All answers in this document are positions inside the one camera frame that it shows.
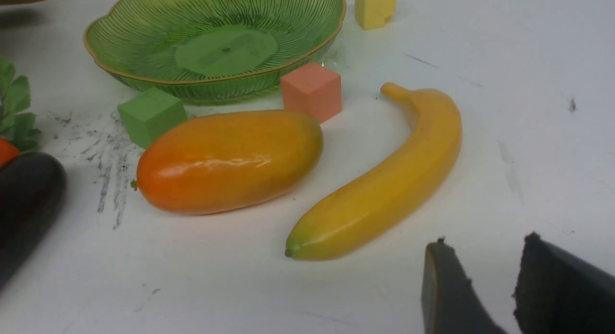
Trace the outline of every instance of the table surface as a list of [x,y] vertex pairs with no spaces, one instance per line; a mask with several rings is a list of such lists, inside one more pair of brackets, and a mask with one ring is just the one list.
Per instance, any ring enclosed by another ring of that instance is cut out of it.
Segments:
[[[344,111],[323,124],[314,172],[263,205],[189,218],[128,186],[140,150],[116,106],[136,92],[82,41],[115,1],[0,8],[0,54],[29,76],[43,150],[70,187],[61,218],[2,291],[3,334],[420,333],[424,248],[442,235],[510,334],[525,235],[615,273],[615,0],[398,0],[390,25],[369,32],[348,0],[332,51]],[[456,101],[464,144],[450,178],[348,257],[286,259],[301,214],[411,133],[380,96],[385,82]],[[271,108],[279,95],[189,110]]]

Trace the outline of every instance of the tomato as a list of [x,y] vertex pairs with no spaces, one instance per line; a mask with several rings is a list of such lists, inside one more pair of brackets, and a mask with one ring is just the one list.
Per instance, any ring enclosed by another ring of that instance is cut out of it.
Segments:
[[19,156],[19,150],[13,143],[4,138],[0,138],[0,167],[4,166],[8,161]]

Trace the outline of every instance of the green bowl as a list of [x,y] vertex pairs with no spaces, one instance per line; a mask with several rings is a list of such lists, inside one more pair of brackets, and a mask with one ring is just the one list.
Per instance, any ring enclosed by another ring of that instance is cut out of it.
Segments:
[[129,87],[216,104],[276,89],[321,60],[345,11],[345,0],[120,0],[84,43]]

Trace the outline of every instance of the green foam cube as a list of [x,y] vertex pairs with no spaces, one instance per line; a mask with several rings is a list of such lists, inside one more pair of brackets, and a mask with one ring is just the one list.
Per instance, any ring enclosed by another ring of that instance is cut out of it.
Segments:
[[187,121],[182,100],[151,88],[117,106],[132,143],[148,148],[158,137]]

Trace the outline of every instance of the yellow banana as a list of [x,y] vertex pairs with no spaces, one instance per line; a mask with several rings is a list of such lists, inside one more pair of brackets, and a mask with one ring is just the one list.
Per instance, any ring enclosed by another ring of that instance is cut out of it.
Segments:
[[393,83],[380,92],[404,110],[413,133],[382,163],[301,217],[286,240],[287,257],[322,261],[351,253],[415,211],[455,165],[463,129],[448,95]]

